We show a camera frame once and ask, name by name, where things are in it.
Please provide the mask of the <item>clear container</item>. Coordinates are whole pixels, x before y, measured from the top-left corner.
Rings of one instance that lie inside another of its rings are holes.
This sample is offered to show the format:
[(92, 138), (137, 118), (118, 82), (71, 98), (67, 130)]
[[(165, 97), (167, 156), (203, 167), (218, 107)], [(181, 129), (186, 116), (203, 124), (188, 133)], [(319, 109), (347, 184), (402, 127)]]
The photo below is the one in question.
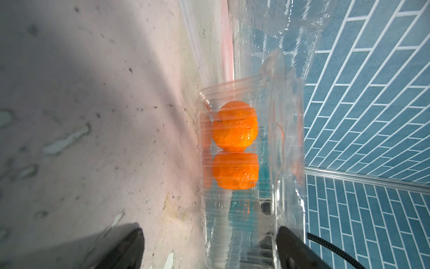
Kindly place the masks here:
[[(212, 126), (227, 104), (255, 110), (257, 136), (229, 154)], [(302, 81), (280, 50), (247, 78), (207, 87), (197, 99), (204, 263), (208, 269), (278, 269), (276, 237), (305, 232)]]
[(335, 1), (229, 1), (236, 77), (256, 74), (279, 49), (306, 80), (334, 6)]

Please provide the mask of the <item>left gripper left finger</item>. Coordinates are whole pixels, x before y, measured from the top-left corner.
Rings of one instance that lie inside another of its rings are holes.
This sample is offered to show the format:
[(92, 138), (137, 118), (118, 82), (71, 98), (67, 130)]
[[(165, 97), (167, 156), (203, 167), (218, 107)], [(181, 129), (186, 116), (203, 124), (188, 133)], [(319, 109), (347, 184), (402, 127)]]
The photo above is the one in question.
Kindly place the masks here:
[(143, 230), (136, 228), (110, 251), (95, 269), (140, 269), (144, 254)]

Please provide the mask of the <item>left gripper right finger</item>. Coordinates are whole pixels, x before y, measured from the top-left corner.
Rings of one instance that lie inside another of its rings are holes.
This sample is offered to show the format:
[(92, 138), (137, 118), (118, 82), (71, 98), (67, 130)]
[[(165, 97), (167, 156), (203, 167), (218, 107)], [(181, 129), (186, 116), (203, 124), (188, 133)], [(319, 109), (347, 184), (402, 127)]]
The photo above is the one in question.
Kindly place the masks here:
[(330, 266), (285, 226), (279, 228), (276, 244), (282, 269), (330, 269)]

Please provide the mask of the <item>orange pair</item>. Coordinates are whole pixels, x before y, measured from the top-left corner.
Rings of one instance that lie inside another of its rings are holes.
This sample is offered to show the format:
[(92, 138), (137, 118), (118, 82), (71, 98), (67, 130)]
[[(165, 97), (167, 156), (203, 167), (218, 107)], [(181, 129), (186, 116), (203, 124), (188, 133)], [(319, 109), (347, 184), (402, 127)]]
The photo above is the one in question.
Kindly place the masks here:
[(252, 189), (259, 178), (258, 155), (247, 152), (258, 136), (256, 110), (248, 103), (231, 101), (215, 113), (211, 138), (221, 148), (212, 162), (217, 185), (231, 191)]

